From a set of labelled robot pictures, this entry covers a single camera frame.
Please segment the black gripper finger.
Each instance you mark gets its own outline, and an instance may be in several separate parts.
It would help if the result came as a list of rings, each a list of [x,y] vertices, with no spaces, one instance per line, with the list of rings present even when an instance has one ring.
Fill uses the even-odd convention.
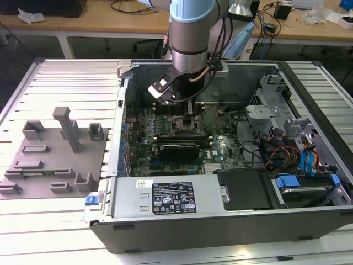
[[[193,115],[193,106],[192,106],[192,101],[187,101],[182,103],[182,107],[184,110],[183,114],[183,125],[184,126],[189,126],[191,125],[192,122],[192,115]]]

